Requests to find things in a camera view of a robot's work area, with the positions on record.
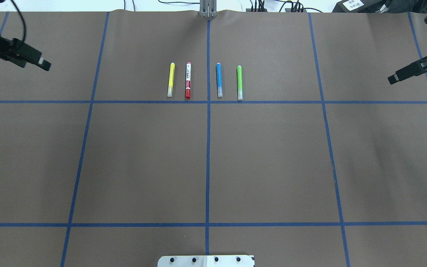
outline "gray metal bracket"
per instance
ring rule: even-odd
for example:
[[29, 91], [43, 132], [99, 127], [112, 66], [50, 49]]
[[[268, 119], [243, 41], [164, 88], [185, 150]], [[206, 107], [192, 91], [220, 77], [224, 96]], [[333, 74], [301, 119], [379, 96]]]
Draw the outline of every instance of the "gray metal bracket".
[[199, 15], [201, 17], [217, 17], [217, 0], [200, 0]]

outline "table surface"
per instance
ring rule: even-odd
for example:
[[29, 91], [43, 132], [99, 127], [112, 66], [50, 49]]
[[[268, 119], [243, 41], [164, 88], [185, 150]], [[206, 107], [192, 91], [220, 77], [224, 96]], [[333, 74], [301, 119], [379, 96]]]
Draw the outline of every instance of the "table surface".
[[[112, 11], [123, 9], [123, 0], [98, 1], [94, 4], [93, 0], [16, 0], [16, 4], [21, 11]], [[304, 7], [313, 7], [322, 12], [332, 12], [337, 0], [301, 0]], [[185, 4], [162, 4], [157, 0], [134, 0], [137, 11], [183, 11], [183, 10], [199, 10], [199, 5]], [[278, 12], [283, 3], [266, 0], [265, 7], [270, 12]], [[217, 10], [234, 10], [245, 11], [251, 7], [249, 0], [217, 0]], [[133, 10], [131, 0], [126, 0], [126, 10]], [[15, 11], [9, 0], [0, 3], [0, 11]]]
[[427, 266], [427, 75], [387, 81], [423, 14], [24, 16], [53, 65], [0, 60], [0, 266]]

